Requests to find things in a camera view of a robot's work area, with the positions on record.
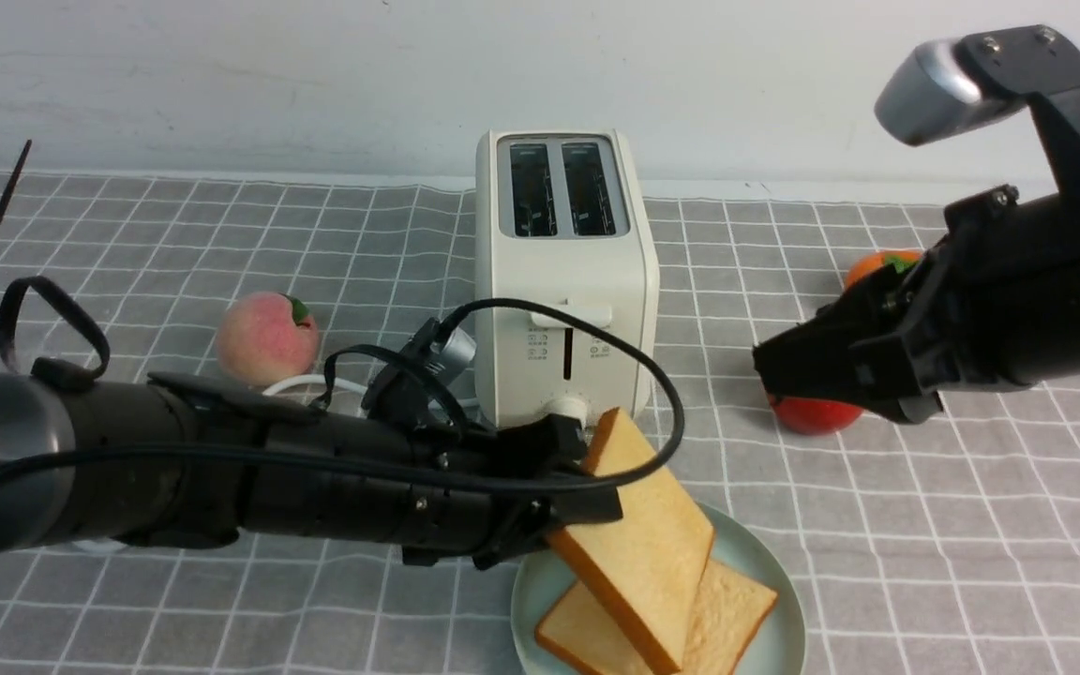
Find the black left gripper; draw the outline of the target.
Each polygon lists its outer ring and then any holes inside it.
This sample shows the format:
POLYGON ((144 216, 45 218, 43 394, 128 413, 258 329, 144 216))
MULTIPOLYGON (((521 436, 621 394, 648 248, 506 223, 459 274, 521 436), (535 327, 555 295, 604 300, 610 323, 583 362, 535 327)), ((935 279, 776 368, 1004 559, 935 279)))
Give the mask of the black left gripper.
POLYGON ((394 428, 387 442, 352 450, 357 538, 399 548, 415 567, 465 557, 485 571, 545 548, 565 527, 624 517, 615 487, 559 483, 561 465, 588 456, 582 424, 561 414, 462 436, 394 428))

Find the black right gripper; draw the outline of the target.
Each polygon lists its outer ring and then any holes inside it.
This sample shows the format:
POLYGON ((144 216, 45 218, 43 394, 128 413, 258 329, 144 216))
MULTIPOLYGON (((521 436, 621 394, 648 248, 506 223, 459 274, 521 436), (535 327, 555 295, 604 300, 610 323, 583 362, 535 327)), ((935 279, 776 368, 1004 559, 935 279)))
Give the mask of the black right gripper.
POLYGON ((1007 393, 1080 375, 1080 208, 1012 187, 944 210, 908 272, 878 272, 753 350, 764 389, 851 403, 900 424, 944 390, 1007 393))

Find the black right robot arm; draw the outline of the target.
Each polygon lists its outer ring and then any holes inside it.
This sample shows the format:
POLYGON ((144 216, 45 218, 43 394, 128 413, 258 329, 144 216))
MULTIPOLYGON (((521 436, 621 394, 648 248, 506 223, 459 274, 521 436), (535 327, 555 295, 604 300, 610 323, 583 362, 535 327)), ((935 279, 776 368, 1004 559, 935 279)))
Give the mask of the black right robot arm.
POLYGON ((1080 51, 1044 25, 919 44, 875 114, 919 146, 1031 113, 1054 195, 993 187, 944 210, 946 235, 883 266, 753 350, 772 397, 831 400, 895 424, 944 390, 1002 393, 1080 376, 1080 51))

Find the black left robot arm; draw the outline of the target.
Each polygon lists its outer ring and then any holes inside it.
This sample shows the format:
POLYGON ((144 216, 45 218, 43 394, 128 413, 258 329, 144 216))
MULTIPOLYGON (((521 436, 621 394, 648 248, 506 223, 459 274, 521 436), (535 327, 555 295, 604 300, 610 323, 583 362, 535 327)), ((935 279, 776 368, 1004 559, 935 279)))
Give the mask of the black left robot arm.
POLYGON ((274 534, 486 569, 565 527, 623 517, 616 488, 575 488, 584 456, 558 415, 461 433, 177 373, 64 390, 0 372, 0 554, 98 539, 213 550, 274 534))

